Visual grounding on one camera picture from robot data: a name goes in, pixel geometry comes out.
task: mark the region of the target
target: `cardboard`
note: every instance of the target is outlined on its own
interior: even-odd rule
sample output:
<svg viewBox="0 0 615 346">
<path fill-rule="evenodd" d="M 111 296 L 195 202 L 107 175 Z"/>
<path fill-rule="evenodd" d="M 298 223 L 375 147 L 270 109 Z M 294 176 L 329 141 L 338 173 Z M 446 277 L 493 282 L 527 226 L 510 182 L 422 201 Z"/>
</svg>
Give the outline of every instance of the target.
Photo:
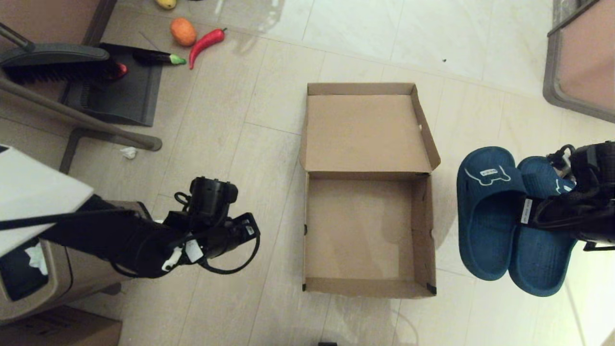
<svg viewBox="0 0 615 346">
<path fill-rule="evenodd" d="M 122 323 L 69 307 L 59 307 L 0 327 L 13 346 L 117 346 Z"/>
<path fill-rule="evenodd" d="M 411 83 L 308 84 L 304 289 L 434 296 L 430 173 L 440 157 Z"/>
</svg>

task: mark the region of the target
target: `box flap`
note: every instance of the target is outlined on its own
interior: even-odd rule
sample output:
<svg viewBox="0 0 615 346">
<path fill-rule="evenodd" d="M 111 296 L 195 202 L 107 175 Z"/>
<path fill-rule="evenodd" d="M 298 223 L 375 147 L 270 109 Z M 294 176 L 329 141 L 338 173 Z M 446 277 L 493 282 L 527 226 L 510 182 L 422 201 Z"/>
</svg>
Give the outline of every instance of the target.
<svg viewBox="0 0 615 346">
<path fill-rule="evenodd" d="M 308 84 L 307 99 L 307 171 L 431 172 L 440 163 L 412 83 Z"/>
</svg>

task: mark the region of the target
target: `toy vegetable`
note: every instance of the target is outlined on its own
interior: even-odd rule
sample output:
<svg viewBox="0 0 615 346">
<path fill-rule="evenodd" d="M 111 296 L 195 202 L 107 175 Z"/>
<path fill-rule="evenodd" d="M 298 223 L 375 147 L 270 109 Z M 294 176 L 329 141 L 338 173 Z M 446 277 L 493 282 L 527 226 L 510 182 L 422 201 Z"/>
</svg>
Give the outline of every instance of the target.
<svg viewBox="0 0 615 346">
<path fill-rule="evenodd" d="M 213 46 L 218 42 L 224 41 L 225 30 L 226 28 L 213 30 L 211 33 L 206 34 L 200 40 L 196 41 L 196 43 L 192 47 L 192 50 L 190 51 L 190 70 L 194 68 L 194 61 L 196 60 L 196 57 L 199 56 L 199 53 L 201 53 L 207 47 Z"/>
</svg>

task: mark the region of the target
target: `open cardboard box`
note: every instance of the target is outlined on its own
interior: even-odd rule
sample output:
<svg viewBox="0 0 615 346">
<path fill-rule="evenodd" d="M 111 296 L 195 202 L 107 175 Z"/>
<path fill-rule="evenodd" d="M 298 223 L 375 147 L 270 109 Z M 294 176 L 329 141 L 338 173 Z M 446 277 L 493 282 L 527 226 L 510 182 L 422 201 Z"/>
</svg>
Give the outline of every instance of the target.
<svg viewBox="0 0 615 346">
<path fill-rule="evenodd" d="M 440 157 L 416 86 L 307 86 L 304 290 L 434 296 L 430 173 Z"/>
</svg>

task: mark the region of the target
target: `blue slipper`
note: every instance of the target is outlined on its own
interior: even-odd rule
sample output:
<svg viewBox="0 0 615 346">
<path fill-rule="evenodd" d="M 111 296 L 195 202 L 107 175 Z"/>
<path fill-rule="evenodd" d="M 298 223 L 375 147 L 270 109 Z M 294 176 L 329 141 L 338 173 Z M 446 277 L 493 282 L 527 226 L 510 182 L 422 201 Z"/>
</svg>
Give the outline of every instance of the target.
<svg viewBox="0 0 615 346">
<path fill-rule="evenodd" d="M 526 158 L 518 168 L 529 196 L 547 198 L 574 188 L 574 183 L 560 178 L 544 157 Z M 512 281 L 534 296 L 555 294 L 564 282 L 575 244 L 567 235 L 519 226 L 509 268 Z"/>
<path fill-rule="evenodd" d="M 459 253 L 477 278 L 497 280 L 508 269 L 525 195 L 521 172 L 506 149 L 481 148 L 461 163 L 457 173 Z"/>
</svg>

